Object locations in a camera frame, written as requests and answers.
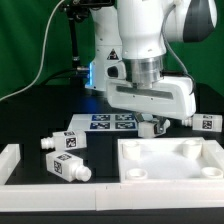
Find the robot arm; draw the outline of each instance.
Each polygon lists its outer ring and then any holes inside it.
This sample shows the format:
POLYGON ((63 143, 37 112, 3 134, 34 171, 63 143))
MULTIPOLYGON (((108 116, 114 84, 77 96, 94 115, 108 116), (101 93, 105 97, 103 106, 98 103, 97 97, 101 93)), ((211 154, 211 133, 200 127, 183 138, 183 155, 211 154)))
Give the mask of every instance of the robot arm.
POLYGON ((162 76, 166 53, 162 25, 168 8, 176 7, 167 20, 170 41, 202 41, 216 25, 213 0, 120 0, 118 27, 122 63, 115 65, 123 80, 109 79, 108 101, 112 107, 157 116, 186 119, 196 111, 193 83, 187 76, 162 76))
POLYGON ((96 55, 86 88, 106 92, 115 108, 181 120, 195 113, 193 82, 187 70, 183 69, 183 77, 164 76, 163 56, 168 42, 202 41, 214 30, 214 0, 117 0, 117 10, 101 8, 91 14, 96 55))

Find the black table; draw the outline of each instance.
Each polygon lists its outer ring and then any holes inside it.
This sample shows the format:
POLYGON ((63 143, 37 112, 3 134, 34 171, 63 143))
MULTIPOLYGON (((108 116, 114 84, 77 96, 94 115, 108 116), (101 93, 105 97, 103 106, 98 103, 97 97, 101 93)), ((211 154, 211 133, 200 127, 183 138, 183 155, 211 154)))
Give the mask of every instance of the black table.
MULTIPOLYGON (((224 115, 224 98, 206 85, 197 88, 197 112, 224 115)), ((0 103, 0 149, 17 143, 22 159, 6 184, 67 183, 46 171, 40 139, 67 130, 73 114, 126 112, 111 108, 105 98, 71 86, 36 86, 0 103)), ((192 131, 178 121, 164 137, 204 137, 224 147, 224 133, 192 131)), ((87 133, 87 149, 76 153, 93 171, 91 183, 119 182, 117 139, 137 138, 137 132, 87 133)), ((0 223, 223 223, 224 208, 102 212, 0 213, 0 223)))

